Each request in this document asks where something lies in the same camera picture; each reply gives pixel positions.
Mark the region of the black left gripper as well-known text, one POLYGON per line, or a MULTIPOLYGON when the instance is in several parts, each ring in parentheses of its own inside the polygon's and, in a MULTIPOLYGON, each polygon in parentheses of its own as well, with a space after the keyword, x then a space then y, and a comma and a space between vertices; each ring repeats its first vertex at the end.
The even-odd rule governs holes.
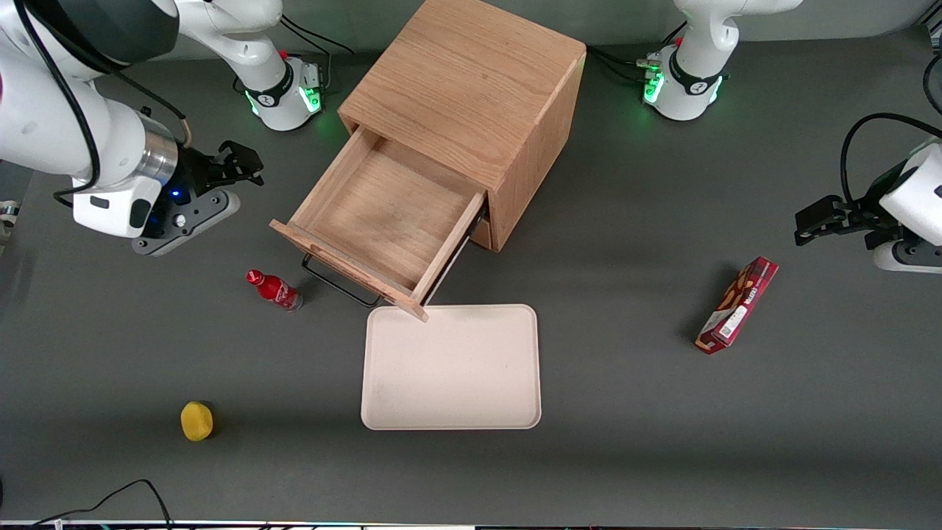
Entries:
POLYGON ((851 217, 847 217, 845 204, 838 195, 824 196, 801 209, 795 214, 795 245, 804 246, 821 237, 861 231, 867 231, 864 241, 869 251, 898 241, 915 244, 916 234, 880 205, 881 198, 908 176, 905 165, 905 162, 899 162, 881 174, 858 198, 852 197, 849 182, 846 182, 846 201, 851 206, 851 217))

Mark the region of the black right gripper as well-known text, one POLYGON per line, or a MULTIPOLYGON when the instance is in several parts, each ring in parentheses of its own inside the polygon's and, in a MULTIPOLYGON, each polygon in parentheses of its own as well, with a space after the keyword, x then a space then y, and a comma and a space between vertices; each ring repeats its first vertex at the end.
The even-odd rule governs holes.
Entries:
POLYGON ((215 158, 180 147, 174 174, 159 192, 151 210, 151 228, 174 228, 178 215, 189 228, 222 212, 222 186, 248 181, 263 185, 263 162, 255 150, 235 141, 223 141, 215 158))

